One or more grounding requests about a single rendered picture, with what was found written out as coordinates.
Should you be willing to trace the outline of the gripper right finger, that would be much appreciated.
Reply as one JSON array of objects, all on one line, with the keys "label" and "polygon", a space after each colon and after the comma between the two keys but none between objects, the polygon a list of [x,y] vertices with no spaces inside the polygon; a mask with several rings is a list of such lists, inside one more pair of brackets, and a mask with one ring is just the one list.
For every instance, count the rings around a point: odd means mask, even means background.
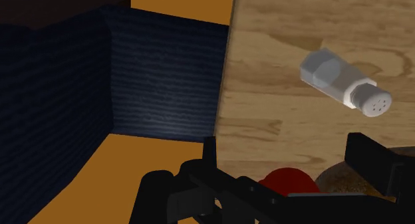
[{"label": "gripper right finger", "polygon": [[353,132],[347,136],[345,162],[383,196],[415,201],[415,157],[397,154]]}]

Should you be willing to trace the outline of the clear salt shaker grey cap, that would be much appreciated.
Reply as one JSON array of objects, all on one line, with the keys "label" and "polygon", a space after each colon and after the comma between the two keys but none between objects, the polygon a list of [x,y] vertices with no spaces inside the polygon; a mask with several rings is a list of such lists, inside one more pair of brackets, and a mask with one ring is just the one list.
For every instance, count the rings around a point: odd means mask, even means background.
[{"label": "clear salt shaker grey cap", "polygon": [[305,57],[300,65],[300,77],[313,88],[351,109],[360,110],[367,117],[382,115],[392,104],[388,91],[377,87],[376,81],[326,48]]}]

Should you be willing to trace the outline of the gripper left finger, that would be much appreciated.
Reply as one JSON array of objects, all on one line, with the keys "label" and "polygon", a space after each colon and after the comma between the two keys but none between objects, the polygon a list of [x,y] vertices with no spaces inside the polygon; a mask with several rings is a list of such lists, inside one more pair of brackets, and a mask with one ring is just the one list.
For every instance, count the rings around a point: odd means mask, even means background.
[{"label": "gripper left finger", "polygon": [[234,178],[217,168],[216,139],[204,139],[202,158],[184,162],[177,175],[151,171],[143,176],[128,224],[283,224],[284,200],[256,181]]}]

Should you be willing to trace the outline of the red round fruit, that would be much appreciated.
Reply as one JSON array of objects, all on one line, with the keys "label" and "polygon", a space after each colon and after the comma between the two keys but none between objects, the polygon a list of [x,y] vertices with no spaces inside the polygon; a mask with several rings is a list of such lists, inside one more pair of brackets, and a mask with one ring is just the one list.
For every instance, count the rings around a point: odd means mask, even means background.
[{"label": "red round fruit", "polygon": [[283,196],[290,193],[320,193],[314,180],[297,168],[273,170],[259,183]]}]

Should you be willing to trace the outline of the brown round bread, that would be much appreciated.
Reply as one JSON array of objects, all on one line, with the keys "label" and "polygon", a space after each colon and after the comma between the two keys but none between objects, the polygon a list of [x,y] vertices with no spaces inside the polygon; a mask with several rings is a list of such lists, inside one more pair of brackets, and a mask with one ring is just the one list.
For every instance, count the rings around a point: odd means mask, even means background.
[{"label": "brown round bread", "polygon": [[[415,146],[401,147],[401,148],[389,148],[391,151],[404,155],[415,157]],[[336,164],[326,169],[316,179],[316,184],[322,192],[328,193],[364,193],[367,195],[374,195],[379,197],[383,196],[379,193],[369,182],[365,181],[357,172],[355,172],[346,162]],[[395,197],[394,201],[399,206],[412,206],[414,201],[397,201]]]}]

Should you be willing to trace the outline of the dark blue robot stand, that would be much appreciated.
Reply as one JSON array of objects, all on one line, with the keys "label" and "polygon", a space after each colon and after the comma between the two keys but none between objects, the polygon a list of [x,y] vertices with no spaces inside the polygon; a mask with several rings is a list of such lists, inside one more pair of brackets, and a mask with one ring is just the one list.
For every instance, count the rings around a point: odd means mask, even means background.
[{"label": "dark blue robot stand", "polygon": [[109,134],[210,136],[228,31],[115,5],[0,24],[0,224],[27,224]]}]

